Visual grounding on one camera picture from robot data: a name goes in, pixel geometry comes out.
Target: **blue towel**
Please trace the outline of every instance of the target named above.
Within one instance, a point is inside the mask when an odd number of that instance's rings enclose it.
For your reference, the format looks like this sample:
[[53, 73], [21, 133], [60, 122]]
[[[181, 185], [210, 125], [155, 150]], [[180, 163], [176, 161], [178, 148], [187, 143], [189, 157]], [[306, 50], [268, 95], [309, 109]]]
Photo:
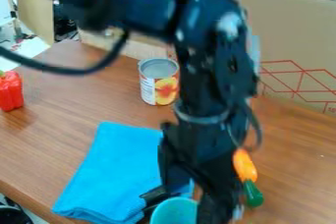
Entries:
[[[53, 212], [99, 224], [137, 223], [145, 208], [140, 196], [161, 185], [157, 164], [161, 138], [160, 131], [101, 123], [91, 150]], [[191, 187], [183, 190], [190, 193]]]

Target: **red bell pepper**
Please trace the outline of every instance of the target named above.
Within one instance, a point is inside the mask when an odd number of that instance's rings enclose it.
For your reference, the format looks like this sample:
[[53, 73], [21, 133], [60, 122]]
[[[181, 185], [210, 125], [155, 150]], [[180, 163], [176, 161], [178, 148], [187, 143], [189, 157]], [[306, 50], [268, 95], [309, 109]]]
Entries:
[[19, 74], [0, 71], [0, 109], [11, 111], [23, 105], [23, 82]]

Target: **can lid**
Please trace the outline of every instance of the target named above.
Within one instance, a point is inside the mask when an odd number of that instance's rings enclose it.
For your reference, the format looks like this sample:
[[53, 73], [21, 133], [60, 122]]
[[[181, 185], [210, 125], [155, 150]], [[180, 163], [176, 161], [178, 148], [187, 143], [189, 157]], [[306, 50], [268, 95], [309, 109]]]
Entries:
[[150, 79], [165, 79], [174, 76], [179, 71], [179, 65], [164, 58], [147, 59], [139, 62], [139, 71]]

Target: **teal cup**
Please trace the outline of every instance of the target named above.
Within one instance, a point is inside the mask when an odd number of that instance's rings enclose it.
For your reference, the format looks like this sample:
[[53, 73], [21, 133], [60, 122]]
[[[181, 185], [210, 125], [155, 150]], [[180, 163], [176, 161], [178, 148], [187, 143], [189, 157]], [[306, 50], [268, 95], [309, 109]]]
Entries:
[[196, 224], [197, 202], [185, 197], [172, 197], [160, 203], [150, 224]]

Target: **wire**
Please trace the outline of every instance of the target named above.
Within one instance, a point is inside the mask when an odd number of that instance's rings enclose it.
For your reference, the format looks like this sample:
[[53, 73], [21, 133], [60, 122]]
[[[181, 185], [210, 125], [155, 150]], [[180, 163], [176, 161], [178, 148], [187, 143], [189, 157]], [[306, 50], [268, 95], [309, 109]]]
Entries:
[[4, 39], [4, 40], [1, 40], [1, 41], [0, 41], [0, 44], [1, 44], [1, 43], [4, 43], [4, 42], [11, 42], [11, 41], [10, 41], [9, 39]]
[[90, 68], [87, 69], [72, 69], [72, 68], [64, 68], [60, 66], [53, 66], [48, 65], [45, 63], [41, 63], [36, 60], [32, 60], [26, 57], [23, 57], [21, 55], [18, 55], [16, 53], [13, 53], [3, 47], [0, 47], [0, 57], [6, 58], [7, 60], [10, 60], [12, 62], [21, 64], [23, 66], [36, 69], [43, 72], [58, 74], [58, 75], [68, 75], [68, 76], [83, 76], [95, 73], [99, 70], [104, 69], [106, 66], [111, 64], [119, 55], [120, 51], [124, 47], [126, 41], [130, 37], [130, 33], [128, 31], [125, 31], [123, 36], [116, 42], [115, 46], [109, 52], [103, 60], [98, 62], [96, 65], [93, 65]]

